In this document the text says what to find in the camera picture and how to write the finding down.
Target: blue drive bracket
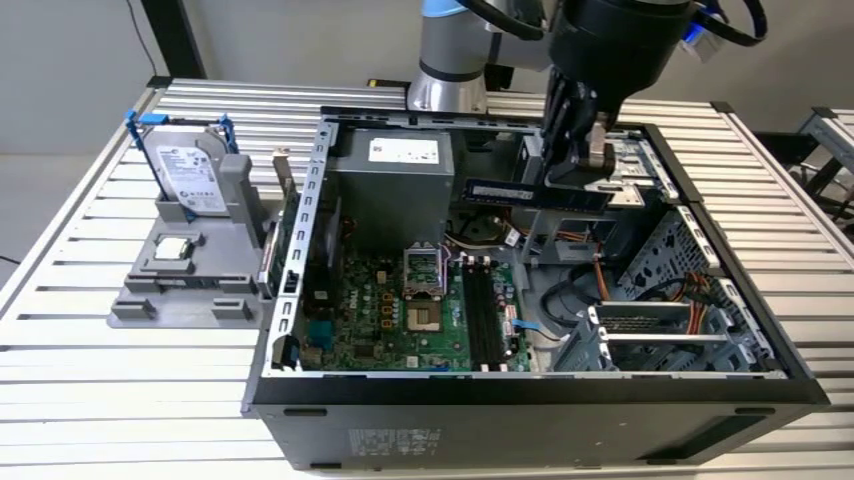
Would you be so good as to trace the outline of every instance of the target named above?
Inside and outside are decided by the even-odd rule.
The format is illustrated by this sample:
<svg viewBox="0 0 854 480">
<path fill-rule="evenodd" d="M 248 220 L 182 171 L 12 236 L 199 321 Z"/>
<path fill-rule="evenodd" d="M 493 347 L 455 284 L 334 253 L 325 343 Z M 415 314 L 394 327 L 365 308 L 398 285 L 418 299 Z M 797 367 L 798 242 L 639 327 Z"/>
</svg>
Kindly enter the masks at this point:
<svg viewBox="0 0 854 480">
<path fill-rule="evenodd" d="M 226 146 L 228 147 L 228 153 L 240 153 L 238 148 L 238 137 L 235 136 L 235 122 L 231 121 L 228 115 L 223 114 L 219 117 L 219 126 L 226 132 Z"/>
<path fill-rule="evenodd" d="M 143 152 L 143 157 L 146 158 L 146 163 L 148 164 L 148 168 L 151 169 L 151 173 L 155 177 L 155 182 L 158 183 L 158 188 L 160 189 L 160 200 L 166 200 L 166 188 L 163 187 L 163 182 L 160 181 L 160 177 L 158 176 L 158 171 L 155 168 L 155 164 L 151 160 L 151 156 L 148 155 L 148 150 L 146 150 L 146 143 L 143 142 L 143 137 L 139 133 L 139 127 L 154 127 L 158 125 L 198 125 L 198 126 L 211 126 L 214 125 L 216 128 L 223 130 L 226 135 L 226 148 L 228 153 L 240 153 L 240 149 L 238 147 L 238 137 L 235 135 L 235 123 L 228 118 L 228 115 L 223 114 L 215 124 L 211 124 L 204 121 L 198 120 L 186 120 L 180 118 L 171 118 L 164 113 L 143 113 L 139 117 L 136 115 L 136 110 L 128 110 L 124 115 L 124 126 L 128 129 L 128 133 L 131 134 L 131 139 L 134 140 L 134 145 L 136 149 Z M 190 210 L 184 209 L 184 213 L 187 215 L 187 221 L 192 221 L 196 219 L 196 214 Z"/>
<path fill-rule="evenodd" d="M 134 145 L 136 146 L 136 149 L 140 152 L 143 152 L 146 163 L 148 164 L 148 168 L 151 169 L 151 174 L 155 177 L 155 182 L 158 183 L 158 188 L 160 189 L 160 195 L 158 199 L 166 200 L 166 189 L 163 188 L 163 183 L 160 182 L 160 177 L 158 176 L 158 171 L 155 169 L 155 164 L 151 161 L 151 157 L 148 156 L 148 151 L 146 150 L 146 143 L 143 142 L 143 137 L 140 136 L 139 129 L 136 128 L 136 110 L 134 109 L 128 110 L 128 113 L 124 114 L 124 126 L 128 129 L 128 133 L 131 134 L 131 140 L 134 140 Z"/>
</svg>

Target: white label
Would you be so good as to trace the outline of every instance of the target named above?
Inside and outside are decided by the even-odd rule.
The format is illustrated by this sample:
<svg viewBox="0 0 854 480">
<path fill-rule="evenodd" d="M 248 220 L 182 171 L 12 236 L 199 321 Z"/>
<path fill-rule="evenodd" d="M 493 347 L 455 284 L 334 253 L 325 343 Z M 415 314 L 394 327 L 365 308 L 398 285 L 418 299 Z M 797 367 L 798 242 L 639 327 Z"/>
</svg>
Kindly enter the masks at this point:
<svg viewBox="0 0 854 480">
<path fill-rule="evenodd" d="M 529 192 L 527 190 L 511 190 L 510 188 L 477 186 L 471 189 L 471 193 L 473 195 L 481 195 L 482 197 L 513 198 L 517 200 L 534 199 L 534 192 Z"/>
<path fill-rule="evenodd" d="M 439 164 L 439 141 L 409 138 L 371 140 L 369 162 Z"/>
<path fill-rule="evenodd" d="M 507 233 L 507 237 L 505 237 L 505 243 L 511 247 L 515 247 L 517 243 L 519 243 L 519 236 L 521 236 L 519 230 L 511 227 L 510 233 Z"/>
<path fill-rule="evenodd" d="M 555 242 L 555 251 L 562 262 L 589 262 L 593 259 L 594 248 L 591 243 Z"/>
<path fill-rule="evenodd" d="M 208 155 L 195 147 L 158 147 L 158 155 L 178 202 L 195 213 L 223 213 L 226 201 Z"/>
</svg>

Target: slotted metal table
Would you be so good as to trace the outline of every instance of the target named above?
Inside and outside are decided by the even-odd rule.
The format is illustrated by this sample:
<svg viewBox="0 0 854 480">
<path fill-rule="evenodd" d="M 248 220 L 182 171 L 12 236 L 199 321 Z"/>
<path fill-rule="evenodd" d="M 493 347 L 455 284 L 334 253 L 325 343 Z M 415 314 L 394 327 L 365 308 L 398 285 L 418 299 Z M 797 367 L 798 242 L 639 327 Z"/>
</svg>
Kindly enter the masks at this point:
<svg viewBox="0 0 854 480">
<path fill-rule="evenodd" d="M 541 115 L 541 95 L 499 93 L 497 114 Z M 274 147 L 306 157 L 322 105 L 399 109 L 399 89 L 175 80 L 138 110 L 234 118 L 252 181 L 274 195 Z M 357 472 L 351 478 L 854 476 L 854 252 L 734 114 L 631 101 L 657 124 L 833 407 L 699 467 Z M 114 330 L 104 317 L 154 224 L 158 188 L 116 130 L 0 292 L 0 475 L 11 478 L 292 478 L 259 420 L 240 417 L 256 332 Z"/>
</svg>

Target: sticker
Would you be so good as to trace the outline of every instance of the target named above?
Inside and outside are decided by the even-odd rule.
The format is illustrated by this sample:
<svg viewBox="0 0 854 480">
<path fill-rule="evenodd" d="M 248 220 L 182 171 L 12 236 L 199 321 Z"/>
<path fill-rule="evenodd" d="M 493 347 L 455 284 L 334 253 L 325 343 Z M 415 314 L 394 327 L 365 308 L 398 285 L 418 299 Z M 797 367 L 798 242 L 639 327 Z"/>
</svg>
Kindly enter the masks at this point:
<svg viewBox="0 0 854 480">
<path fill-rule="evenodd" d="M 562 262 L 590 262 L 595 248 L 593 243 L 555 242 L 555 251 Z"/>
<path fill-rule="evenodd" d="M 507 233 L 507 236 L 505 237 L 505 243 L 507 245 L 510 245 L 511 247 L 517 246 L 517 243 L 519 243 L 519 237 L 522 236 L 522 234 L 519 233 L 519 230 L 517 230 L 515 228 L 510 227 L 510 232 Z"/>
<path fill-rule="evenodd" d="M 158 147 L 158 155 L 178 202 L 195 213 L 224 213 L 226 201 L 207 153 L 195 147 Z"/>
<path fill-rule="evenodd" d="M 485 187 L 483 185 L 478 185 L 471 189 L 473 195 L 479 195 L 482 197 L 501 197 L 501 198 L 513 198 L 517 200 L 533 200 L 534 192 L 527 190 L 511 190 L 510 188 L 499 188 L 499 187 Z"/>
<path fill-rule="evenodd" d="M 433 456 L 442 438 L 441 428 L 351 428 L 349 433 L 358 457 Z"/>
<path fill-rule="evenodd" d="M 410 138 L 371 140 L 369 162 L 439 164 L 439 141 Z"/>
</svg>

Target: wire bundle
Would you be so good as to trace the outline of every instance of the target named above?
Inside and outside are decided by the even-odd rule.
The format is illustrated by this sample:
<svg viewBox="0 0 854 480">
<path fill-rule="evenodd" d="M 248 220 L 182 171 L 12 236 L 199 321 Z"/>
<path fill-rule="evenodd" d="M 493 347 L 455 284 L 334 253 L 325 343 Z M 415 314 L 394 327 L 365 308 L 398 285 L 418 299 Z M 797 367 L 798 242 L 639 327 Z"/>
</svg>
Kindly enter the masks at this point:
<svg viewBox="0 0 854 480">
<path fill-rule="evenodd" d="M 597 245 L 597 253 L 593 257 L 593 269 L 597 272 L 597 288 L 599 289 L 599 298 L 602 298 L 603 302 L 611 300 L 611 295 L 609 293 L 609 287 L 605 283 L 605 274 L 602 273 L 602 263 L 599 262 L 599 258 L 602 255 L 602 242 Z"/>
<path fill-rule="evenodd" d="M 691 296 L 707 296 L 711 293 L 711 286 L 709 285 L 709 280 L 706 280 L 702 275 L 695 272 L 689 272 L 686 274 L 686 282 L 681 290 L 690 290 Z M 689 328 L 686 331 L 689 335 L 699 335 L 707 311 L 709 305 L 691 298 Z"/>
<path fill-rule="evenodd" d="M 526 237 L 529 236 L 529 234 L 531 233 L 531 231 L 527 228 L 521 228 L 519 232 L 522 233 L 522 235 L 525 235 Z M 561 240 L 567 240 L 570 242 L 586 242 L 587 241 L 587 235 L 585 235 L 583 233 L 577 233 L 577 232 L 567 232 L 565 230 L 561 230 L 558 232 L 557 237 Z"/>
</svg>

